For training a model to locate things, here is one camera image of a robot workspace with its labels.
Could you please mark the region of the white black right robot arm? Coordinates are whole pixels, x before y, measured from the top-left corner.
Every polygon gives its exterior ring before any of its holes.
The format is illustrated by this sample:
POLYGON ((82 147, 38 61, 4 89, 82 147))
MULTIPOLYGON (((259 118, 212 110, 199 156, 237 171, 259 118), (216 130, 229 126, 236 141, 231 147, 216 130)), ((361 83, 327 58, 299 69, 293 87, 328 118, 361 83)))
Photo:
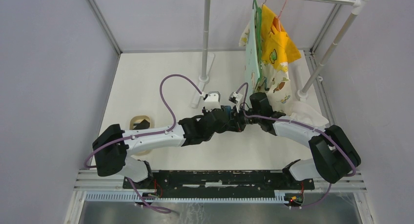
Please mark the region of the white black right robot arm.
POLYGON ((341 127, 318 128, 293 120, 273 111, 264 93, 250 96, 251 107, 246 106, 244 99, 241 93, 231 93, 229 100, 235 107, 229 111, 229 126, 242 132, 246 125, 257 124, 263 131, 295 141, 311 151, 311 159, 295 160, 283 168, 282 183, 286 188, 294 189, 305 179, 322 178, 336 183, 356 174, 361 158, 341 127))

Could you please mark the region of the beige oval card tray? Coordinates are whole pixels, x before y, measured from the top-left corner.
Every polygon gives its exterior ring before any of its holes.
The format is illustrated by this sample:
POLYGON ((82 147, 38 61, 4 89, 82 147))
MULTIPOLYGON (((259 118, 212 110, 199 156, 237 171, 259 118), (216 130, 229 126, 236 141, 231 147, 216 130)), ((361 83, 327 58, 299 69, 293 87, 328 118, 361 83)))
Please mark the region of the beige oval card tray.
POLYGON ((129 129, 130 130, 143 130, 153 128, 153 121, 149 116, 139 115, 135 116, 130 120, 129 129))

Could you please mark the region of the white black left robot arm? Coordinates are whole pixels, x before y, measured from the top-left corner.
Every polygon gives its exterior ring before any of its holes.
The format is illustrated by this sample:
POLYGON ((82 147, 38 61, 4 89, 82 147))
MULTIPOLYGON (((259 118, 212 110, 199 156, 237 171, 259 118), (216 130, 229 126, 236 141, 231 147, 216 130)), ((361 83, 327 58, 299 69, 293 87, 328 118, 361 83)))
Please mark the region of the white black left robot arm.
POLYGON ((149 163, 132 155, 157 148, 207 142, 214 133, 226 131, 230 112, 229 106, 222 106, 199 116, 184 118, 172 129, 122 130, 119 124, 110 125, 92 144, 97 174, 100 177, 122 175, 140 188, 149 188, 153 184, 149 163))

